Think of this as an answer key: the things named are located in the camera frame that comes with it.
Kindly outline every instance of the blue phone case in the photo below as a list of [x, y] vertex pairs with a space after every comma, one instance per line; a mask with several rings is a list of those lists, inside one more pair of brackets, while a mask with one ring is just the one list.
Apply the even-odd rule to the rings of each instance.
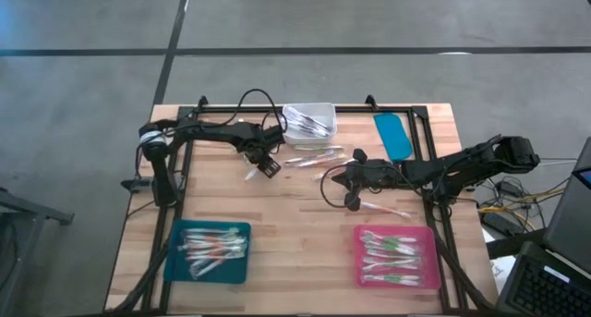
[[404, 160], [413, 153], [400, 117], [386, 113], [375, 115], [373, 119], [391, 161]]

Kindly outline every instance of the pink tray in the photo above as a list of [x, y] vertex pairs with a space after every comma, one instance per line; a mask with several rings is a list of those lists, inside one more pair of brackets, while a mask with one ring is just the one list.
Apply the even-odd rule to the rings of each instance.
[[[418, 270], [397, 269], [397, 274], [421, 275], [422, 284], [418, 287], [396, 285], [388, 282], [366, 282], [361, 281], [363, 276], [363, 257], [366, 256], [365, 243], [360, 239], [364, 230], [372, 231], [383, 236], [401, 236], [416, 238], [417, 242], [412, 243], [420, 250], [421, 267]], [[435, 250], [435, 238], [433, 231], [427, 226], [356, 226], [353, 232], [355, 252], [355, 276], [357, 285], [360, 287], [379, 288], [423, 288], [439, 289], [441, 286], [440, 270], [437, 264], [437, 251]]]

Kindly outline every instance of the laptop keyboard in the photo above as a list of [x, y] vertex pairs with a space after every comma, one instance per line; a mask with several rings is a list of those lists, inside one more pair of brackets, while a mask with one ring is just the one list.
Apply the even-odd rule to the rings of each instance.
[[510, 299], [534, 316], [591, 316], [591, 296], [529, 261]]

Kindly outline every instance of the white container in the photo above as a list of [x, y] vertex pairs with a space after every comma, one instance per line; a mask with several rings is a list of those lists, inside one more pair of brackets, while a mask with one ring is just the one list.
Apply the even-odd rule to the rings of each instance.
[[336, 112], [333, 104], [286, 104], [283, 106], [284, 114], [286, 107], [292, 107], [300, 113], [318, 120], [320, 123], [331, 128], [332, 132], [328, 137], [310, 137], [309, 135], [300, 133], [296, 129], [289, 128], [288, 125], [287, 131], [283, 134], [285, 142], [290, 145], [312, 145], [331, 142], [336, 134]]

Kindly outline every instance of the concrete floor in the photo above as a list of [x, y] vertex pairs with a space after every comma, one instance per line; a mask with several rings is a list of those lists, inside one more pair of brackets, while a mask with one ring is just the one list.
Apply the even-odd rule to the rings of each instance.
[[[0, 49], [165, 48], [178, 2], [0, 0]], [[591, 45], [589, 17], [586, 0], [190, 0], [178, 46]], [[162, 66], [162, 56], [0, 57], [0, 186], [76, 213], [71, 227], [48, 223], [19, 316], [102, 309], [127, 208], [119, 181], [132, 175]], [[591, 55], [177, 57], [164, 102], [231, 104], [252, 87], [277, 103], [449, 102], [464, 146], [522, 135], [542, 157], [570, 158], [591, 130], [589, 67]], [[539, 191], [572, 167], [521, 179]]]

